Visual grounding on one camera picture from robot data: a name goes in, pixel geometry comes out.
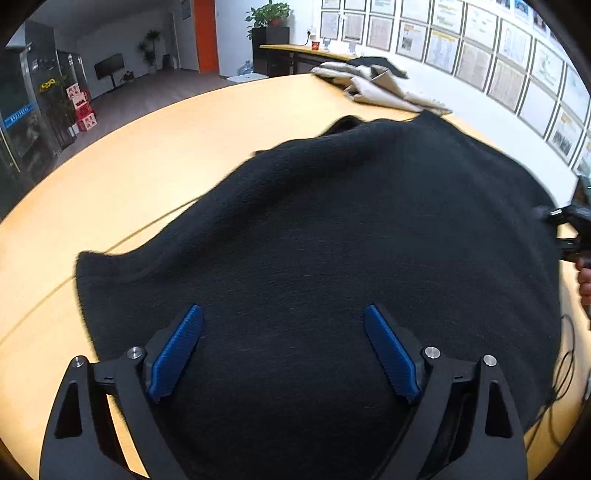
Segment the person's right hand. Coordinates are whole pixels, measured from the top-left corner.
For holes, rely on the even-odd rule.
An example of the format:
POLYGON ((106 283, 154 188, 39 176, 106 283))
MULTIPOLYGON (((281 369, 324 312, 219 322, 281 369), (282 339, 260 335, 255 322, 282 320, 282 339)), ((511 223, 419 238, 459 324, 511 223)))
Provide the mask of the person's right hand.
POLYGON ((581 305, 584 309, 591 306, 591 269, 586 265, 582 258, 579 258, 575 264, 578 271, 578 284, 581 305))

